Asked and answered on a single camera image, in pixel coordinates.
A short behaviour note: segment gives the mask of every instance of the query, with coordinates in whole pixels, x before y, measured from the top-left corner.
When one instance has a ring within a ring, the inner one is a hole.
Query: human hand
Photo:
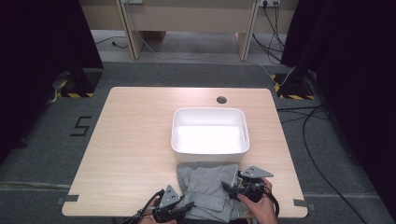
[[[262,178],[262,181],[272,191],[272,184],[265,178]],[[255,217],[260,224],[277,224],[274,204],[267,195],[263,194],[257,203],[254,203],[243,194],[238,194],[237,197],[249,209],[247,218]]]
[[[152,207],[159,198],[155,198],[148,206]],[[138,224],[159,224],[157,221],[155,221],[154,216],[152,215],[152,210],[147,209],[143,214],[142,219],[139,221]],[[170,220],[168,222],[164,222],[163,224],[177,224],[176,220]]]

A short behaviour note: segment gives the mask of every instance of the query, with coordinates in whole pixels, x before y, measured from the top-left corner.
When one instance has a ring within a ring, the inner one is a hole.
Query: black curtain
[[[103,68],[78,0],[0,2],[0,153],[24,137],[60,73]]]
[[[333,1],[323,14],[329,2],[319,2],[300,0],[282,63],[298,66],[305,57],[317,72],[350,150],[396,219],[396,5]]]

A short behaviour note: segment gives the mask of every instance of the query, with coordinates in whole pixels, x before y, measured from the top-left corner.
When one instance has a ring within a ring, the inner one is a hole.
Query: wall
[[[298,5],[298,0],[280,0],[280,5],[279,5],[279,20],[278,20],[278,33],[280,35],[285,35],[288,33],[291,19],[293,18],[294,15],[294,10],[297,8]],[[271,23],[275,25],[275,8],[274,7],[268,7],[265,9],[267,12],[268,17],[271,20]],[[272,34],[273,30],[271,28],[271,25],[268,21],[268,19],[265,16],[263,7],[259,7],[259,10],[257,12],[256,16],[256,21],[254,24],[254,34]]]
[[[80,0],[91,30],[123,30],[118,0]]]

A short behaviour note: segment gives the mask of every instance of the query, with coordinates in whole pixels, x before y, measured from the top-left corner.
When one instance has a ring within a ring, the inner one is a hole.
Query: wall outlet
[[[280,0],[266,0],[267,7],[279,7]],[[260,0],[259,7],[264,7],[264,0]]]

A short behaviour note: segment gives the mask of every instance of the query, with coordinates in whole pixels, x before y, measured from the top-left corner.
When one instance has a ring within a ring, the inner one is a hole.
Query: yellow black warning tape
[[[93,97],[93,93],[64,93],[58,92],[58,97],[70,97],[70,98],[80,98],[80,97]]]
[[[67,83],[67,80],[63,81],[59,90],[61,90]],[[89,93],[74,93],[74,92],[58,92],[57,97],[70,97],[70,98],[80,98],[80,97],[93,97],[93,92]]]
[[[310,90],[308,85],[302,85],[299,89],[297,90],[291,90],[290,88],[283,87],[283,86],[278,86],[281,84],[284,80],[285,75],[271,75],[271,78],[273,81],[276,83],[275,84],[275,91],[276,95],[279,98],[282,99],[292,99],[292,100],[314,100],[315,97],[311,93],[312,91]]]

